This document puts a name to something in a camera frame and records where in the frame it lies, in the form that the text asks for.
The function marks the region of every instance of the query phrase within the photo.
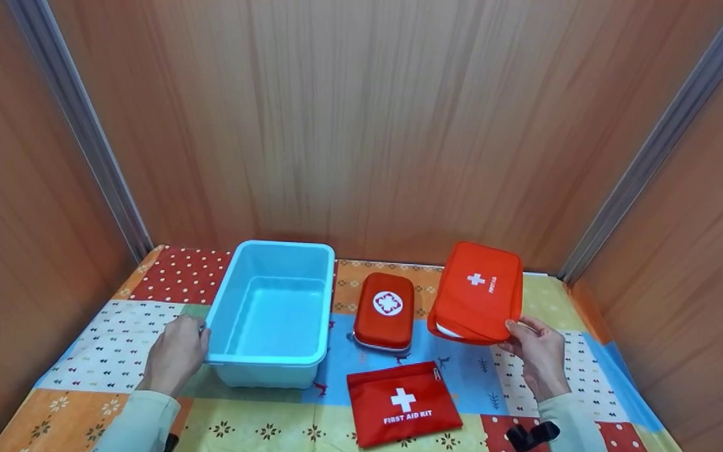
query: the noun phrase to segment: plastic basin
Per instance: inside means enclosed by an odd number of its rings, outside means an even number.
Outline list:
[[[328,346],[333,263],[326,244],[238,246],[206,319],[206,362],[227,385],[311,386]]]

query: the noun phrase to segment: white cross emblem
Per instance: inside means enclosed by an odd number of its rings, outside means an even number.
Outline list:
[[[414,400],[414,394],[407,394],[407,392],[404,391],[404,388],[396,389],[395,393],[396,395],[391,395],[390,397],[392,404],[394,406],[396,404],[399,404],[401,406],[402,412],[411,412],[410,404],[416,402],[416,400]]]
[[[485,280],[481,279],[480,274],[472,274],[468,277],[468,280],[470,281],[472,286],[478,286],[479,284],[485,283]]]

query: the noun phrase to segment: tablecloth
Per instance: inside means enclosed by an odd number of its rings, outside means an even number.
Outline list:
[[[0,451],[85,451],[124,408],[149,347],[181,314],[205,316],[230,252],[159,245],[35,384],[0,435]],[[410,278],[415,290],[410,352],[365,351],[350,340],[362,281],[371,272]],[[176,450],[358,450],[348,373],[436,361],[464,421],[462,429],[409,438],[381,450],[510,451],[514,424],[538,423],[519,358],[430,335],[425,319],[442,267],[336,261],[329,350],[311,388],[231,389],[204,365],[178,397]],[[588,326],[569,292],[548,275],[526,274],[524,313],[565,335],[565,372],[610,450],[679,450],[635,389],[614,343]],[[548,450],[542,446],[537,450]]]

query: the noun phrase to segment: first aid kit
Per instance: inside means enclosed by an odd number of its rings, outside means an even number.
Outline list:
[[[442,270],[427,318],[428,330],[462,343],[499,343],[510,337],[505,321],[517,321],[522,304],[520,258],[500,249],[460,242]]]
[[[374,272],[364,280],[353,322],[356,342],[383,352],[411,346],[414,285],[405,277]]]
[[[359,447],[462,426],[433,361],[348,375]]]

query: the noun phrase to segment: wooden wall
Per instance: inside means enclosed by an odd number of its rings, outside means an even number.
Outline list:
[[[583,281],[683,449],[723,450],[723,81]]]
[[[51,0],[154,240],[556,272],[723,0]]]
[[[129,274],[130,260],[0,2],[0,431]]]

